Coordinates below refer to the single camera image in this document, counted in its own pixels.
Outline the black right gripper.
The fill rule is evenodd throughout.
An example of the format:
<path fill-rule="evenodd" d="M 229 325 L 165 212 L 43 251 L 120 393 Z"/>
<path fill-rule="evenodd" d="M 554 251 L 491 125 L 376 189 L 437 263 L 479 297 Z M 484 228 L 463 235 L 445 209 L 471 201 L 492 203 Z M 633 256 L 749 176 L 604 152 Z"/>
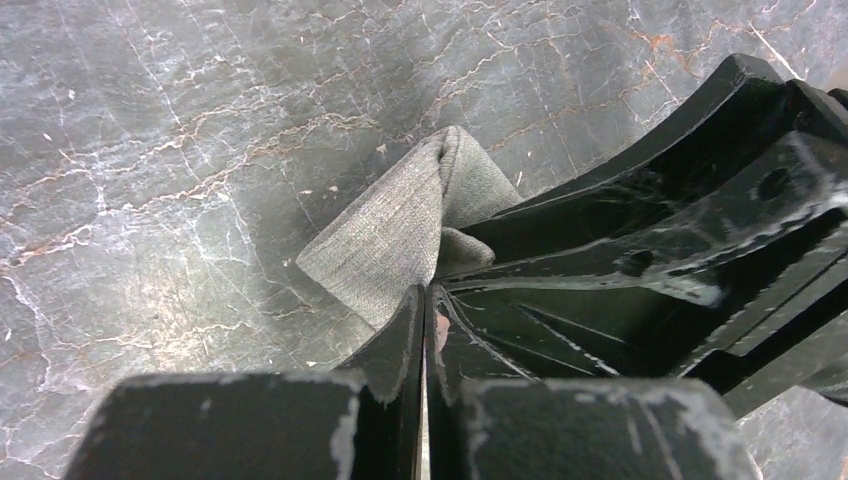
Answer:
<path fill-rule="evenodd" d="M 465 228 L 494 265 L 443 280 L 515 300 L 638 376 L 698 378 L 743 416 L 793 386 L 847 402 L 847 91 L 768 146 L 786 84 L 725 58 L 606 163 Z"/>

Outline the grey cloth napkin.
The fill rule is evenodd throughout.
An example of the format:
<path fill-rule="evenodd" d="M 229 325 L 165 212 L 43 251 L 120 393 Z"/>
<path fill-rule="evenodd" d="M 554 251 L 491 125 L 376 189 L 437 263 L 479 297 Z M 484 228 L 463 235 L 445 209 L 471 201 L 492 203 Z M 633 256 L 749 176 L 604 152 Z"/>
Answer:
<path fill-rule="evenodd" d="M 463 128 L 413 147 L 296 259 L 298 268 L 376 330 L 408 287 L 490 266 L 495 253 L 462 228 L 513 207 L 516 187 Z"/>

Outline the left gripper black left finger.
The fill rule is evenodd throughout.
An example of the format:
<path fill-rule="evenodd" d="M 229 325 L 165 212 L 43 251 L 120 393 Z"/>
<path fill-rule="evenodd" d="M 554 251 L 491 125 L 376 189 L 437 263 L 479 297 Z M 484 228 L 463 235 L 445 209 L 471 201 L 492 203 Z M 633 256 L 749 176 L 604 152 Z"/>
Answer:
<path fill-rule="evenodd" d="M 150 374 L 102 402 L 69 479 L 414 479 L 425 290 L 329 371 Z"/>

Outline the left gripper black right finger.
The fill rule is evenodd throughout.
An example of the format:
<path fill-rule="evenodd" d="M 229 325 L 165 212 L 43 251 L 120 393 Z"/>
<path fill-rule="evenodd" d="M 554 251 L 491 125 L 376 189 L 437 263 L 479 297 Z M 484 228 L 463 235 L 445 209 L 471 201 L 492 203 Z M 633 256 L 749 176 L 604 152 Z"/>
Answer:
<path fill-rule="evenodd" d="M 755 479 L 730 410 L 705 383 L 641 379 L 538 308 L 425 307 L 434 479 Z"/>

